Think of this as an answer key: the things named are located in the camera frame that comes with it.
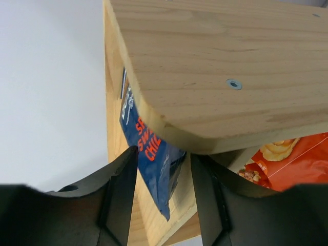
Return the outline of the blue Burts chilli bag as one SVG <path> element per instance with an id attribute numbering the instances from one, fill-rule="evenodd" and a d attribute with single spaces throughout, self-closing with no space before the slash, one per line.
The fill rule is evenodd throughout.
<path id="1" fill-rule="evenodd" d="M 137 112 L 129 85 L 127 70 L 123 68 L 120 91 L 122 107 L 120 125 L 129 146 L 138 147 L 138 169 L 160 213 L 170 219 L 169 200 L 178 183 L 186 152 L 158 137 Z"/>

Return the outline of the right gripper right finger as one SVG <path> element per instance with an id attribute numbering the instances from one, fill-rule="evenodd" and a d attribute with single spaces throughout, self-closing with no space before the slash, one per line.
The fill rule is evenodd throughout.
<path id="1" fill-rule="evenodd" d="M 205 155 L 191 171 L 203 245 L 327 245 L 327 185 L 277 192 Z"/>

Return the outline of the cassava chips bag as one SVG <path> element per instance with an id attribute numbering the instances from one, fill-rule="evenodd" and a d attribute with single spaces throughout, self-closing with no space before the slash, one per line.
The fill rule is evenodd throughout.
<path id="1" fill-rule="evenodd" d="M 327 183 L 327 133 L 266 144 L 237 174 L 275 191 Z"/>

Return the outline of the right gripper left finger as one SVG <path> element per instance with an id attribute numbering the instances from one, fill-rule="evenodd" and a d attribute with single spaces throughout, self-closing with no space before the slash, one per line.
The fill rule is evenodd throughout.
<path id="1" fill-rule="evenodd" d="M 127 245 L 138 150 L 57 192 L 1 186 L 1 245 Z"/>

